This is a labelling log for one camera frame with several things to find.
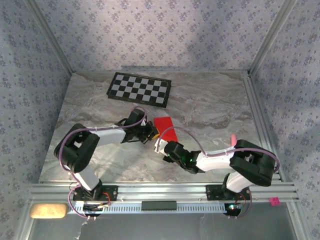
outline pink object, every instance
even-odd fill
[[[237,137],[235,134],[231,135],[231,146],[235,146],[237,144]]]
[[[280,205],[280,200],[279,200],[278,197],[270,197],[269,201],[270,201],[272,206]]]

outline chessboard pattern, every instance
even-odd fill
[[[108,98],[165,108],[171,80],[116,72]]]

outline gray marble table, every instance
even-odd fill
[[[174,126],[191,131],[206,151],[229,147],[231,134],[259,144],[246,91],[239,75],[212,72],[132,72],[172,80],[166,108],[144,105],[147,117],[171,116]],[[54,149],[75,123],[88,127],[112,125],[129,116],[136,103],[108,99],[110,73],[74,73],[55,126],[40,181],[71,180],[54,157]],[[194,140],[177,131],[189,151]],[[98,147],[90,165],[103,182],[221,182],[227,169],[190,174],[154,152],[155,140]]]

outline patterned wallpaper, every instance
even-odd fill
[[[299,0],[253,77],[282,167],[320,239],[320,2]]]
[[[37,0],[75,71],[248,69],[282,0]]]
[[[0,1],[0,239],[37,183],[69,77],[23,1]]]

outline wall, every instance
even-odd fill
[[[282,2],[37,1],[75,71],[248,69]]]
[[[37,183],[69,77],[19,0],[0,2],[0,239]]]
[[[282,167],[320,239],[320,3],[299,0],[253,79]]]

